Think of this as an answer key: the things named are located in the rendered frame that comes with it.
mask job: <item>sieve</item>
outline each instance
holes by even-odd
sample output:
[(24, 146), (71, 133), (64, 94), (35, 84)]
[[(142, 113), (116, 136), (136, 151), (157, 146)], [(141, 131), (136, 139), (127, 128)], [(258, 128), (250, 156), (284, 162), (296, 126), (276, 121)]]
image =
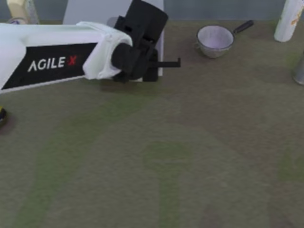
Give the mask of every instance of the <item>sieve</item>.
[(210, 58), (218, 58), (229, 51), (235, 35), (254, 25), (252, 20), (245, 22), (232, 32), (224, 26), (206, 25), (200, 28), (196, 38), (198, 47)]

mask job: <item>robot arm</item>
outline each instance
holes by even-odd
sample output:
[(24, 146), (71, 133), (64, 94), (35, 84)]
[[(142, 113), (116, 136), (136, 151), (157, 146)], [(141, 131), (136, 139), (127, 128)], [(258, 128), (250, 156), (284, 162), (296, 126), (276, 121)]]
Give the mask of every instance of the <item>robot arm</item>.
[(114, 28), (93, 22), (76, 25), (0, 24), (0, 93), (67, 81), (111, 78), (157, 81), (156, 43), (167, 14), (133, 0)]

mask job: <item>gray background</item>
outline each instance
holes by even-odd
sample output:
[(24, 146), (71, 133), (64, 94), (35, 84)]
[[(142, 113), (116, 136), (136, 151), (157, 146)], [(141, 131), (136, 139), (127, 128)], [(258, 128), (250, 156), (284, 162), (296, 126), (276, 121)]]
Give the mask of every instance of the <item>gray background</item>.
[[(171, 19), (278, 19), (285, 0), (165, 0)], [(67, 0), (36, 0), (42, 20), (62, 20)], [(0, 19), (9, 19), (6, 0), (0, 0)]]

